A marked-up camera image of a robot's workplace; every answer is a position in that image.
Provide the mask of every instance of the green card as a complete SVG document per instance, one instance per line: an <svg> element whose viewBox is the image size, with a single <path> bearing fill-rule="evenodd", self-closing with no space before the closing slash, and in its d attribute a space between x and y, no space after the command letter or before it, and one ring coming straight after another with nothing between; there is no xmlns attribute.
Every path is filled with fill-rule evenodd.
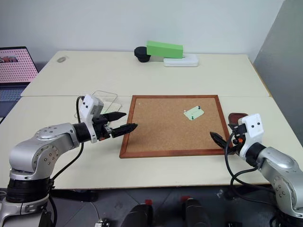
<svg viewBox="0 0 303 227"><path fill-rule="evenodd" d="M184 111L184 115L191 121L204 114L204 111L199 105L191 108L190 110Z"/></svg>

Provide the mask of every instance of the laptop keyboard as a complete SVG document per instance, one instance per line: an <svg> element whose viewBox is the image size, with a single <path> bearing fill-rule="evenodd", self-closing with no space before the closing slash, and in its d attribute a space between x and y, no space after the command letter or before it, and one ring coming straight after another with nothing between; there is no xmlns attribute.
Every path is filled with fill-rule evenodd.
<svg viewBox="0 0 303 227"><path fill-rule="evenodd" d="M0 102L18 101L21 98L21 93L24 89L8 89L0 90Z"/></svg>

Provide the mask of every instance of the floor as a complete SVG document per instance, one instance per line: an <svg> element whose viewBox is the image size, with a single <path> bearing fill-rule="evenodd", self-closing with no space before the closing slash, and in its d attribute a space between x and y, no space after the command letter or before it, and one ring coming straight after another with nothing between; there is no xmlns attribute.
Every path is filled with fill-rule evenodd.
<svg viewBox="0 0 303 227"><path fill-rule="evenodd" d="M223 197L227 187L179 187L150 189L117 189L98 191L99 199L93 202L100 218L108 219L111 227L120 227L127 213L146 199L152 200L155 227L182 227L181 197L191 196L200 201L212 227L224 227L225 222L243 223L245 227L266 227L274 210L259 203ZM249 197L269 201L268 192L257 191ZM89 202L54 198L58 210L57 227L94 227L98 215Z"/></svg>

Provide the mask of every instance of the white wall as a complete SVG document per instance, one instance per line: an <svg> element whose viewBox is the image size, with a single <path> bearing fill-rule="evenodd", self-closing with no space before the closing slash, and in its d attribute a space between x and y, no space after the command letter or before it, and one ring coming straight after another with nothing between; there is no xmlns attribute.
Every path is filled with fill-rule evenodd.
<svg viewBox="0 0 303 227"><path fill-rule="evenodd" d="M255 60L283 0L0 0L0 46L132 51L147 40Z"/></svg>

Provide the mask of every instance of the black cable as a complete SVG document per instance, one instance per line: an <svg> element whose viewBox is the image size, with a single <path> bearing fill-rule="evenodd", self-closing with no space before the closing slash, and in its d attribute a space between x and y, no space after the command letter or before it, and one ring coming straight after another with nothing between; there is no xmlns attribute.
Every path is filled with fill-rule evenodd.
<svg viewBox="0 0 303 227"><path fill-rule="evenodd" d="M53 207L53 227L56 227L57 218L58 218L56 204L55 204L55 202L53 201L53 198L51 197L51 195L49 195L48 199L49 199L49 201L51 202L51 205L52 205L52 207Z"/></svg>
<svg viewBox="0 0 303 227"><path fill-rule="evenodd" d="M79 100L81 98L82 98L82 96L79 96L77 98L77 101L76 101L76 111L77 111L78 123L81 122L81 120L80 120L80 114L79 114ZM56 179L64 170L66 170L71 164L73 164L80 157L80 155L82 154L83 148L84 148L84 143L81 143L81 147L80 147L80 151L79 151L78 155L69 164L67 164L58 173L56 173L56 175L53 176L53 180Z"/></svg>
<svg viewBox="0 0 303 227"><path fill-rule="evenodd" d="M276 220L276 216L273 216L273 217L271 218L271 220L269 221L269 226L270 226L270 227L274 227L274 226L273 226L274 220Z"/></svg>
<svg viewBox="0 0 303 227"><path fill-rule="evenodd" d="M226 145L225 145L225 148L224 148L224 158L225 158L225 164L226 164L226 167L227 167L227 170L228 172L230 173L230 175L239 183L247 186L247 187L251 187L251 188L256 188L256 189L260 189L260 190L265 190L265 191L268 191L268 192L271 192L271 193L275 193L272 189L270 188L266 188L266 187L263 187L263 186L259 186L259 185L254 185L254 184L249 184L249 183L246 183L240 179L238 179L232 172L230 166L229 166L229 163L228 163L228 147L229 147L229 144L231 143L232 141L232 137L234 136L234 132L229 136L227 142L226 142Z"/></svg>
<svg viewBox="0 0 303 227"><path fill-rule="evenodd" d="M77 101L76 101L76 112L77 112L77 119L78 119L78 123L81 122L80 120L80 114L79 114L79 101L80 99L82 98L82 96L79 96L77 98ZM81 143L81 148L80 148L80 151L78 153L78 155L69 163L67 164L65 167L63 167L58 173L56 173L55 176L53 176L52 178L52 182L54 181L54 179L56 179L64 170L66 170L71 164L73 164L79 157L80 155L82 154L82 151L83 151L83 148L84 148L84 143ZM55 202L53 201L53 198L51 197L51 194L49 193L49 201L53 207L53 227L56 227L56 224L57 224L57 217L58 217L58 214L57 214L57 208L56 208L56 204Z"/></svg>
<svg viewBox="0 0 303 227"><path fill-rule="evenodd" d="M253 172L253 171L256 171L258 168L255 167L255 168L252 168L252 169L247 169L247 170L242 170L238 173L236 173L234 176L237 177L241 174L245 174L245 173L249 173L249 172ZM244 199L244 200L247 200L247 201L250 201L250 202L258 202L258 203L263 203L263 204L267 204L267 205L270 205L270 206L273 206L273 207L276 207L274 204L272 203L269 203L269 202L265 202L265 201L261 201L261 200L255 200L255 199L251 199L251 198L248 198L248 197L245 197L243 195L241 195L240 193L237 192L235 186L233 185L233 182L234 182L235 178L233 177L231 179L231 189L232 191L240 198Z"/></svg>

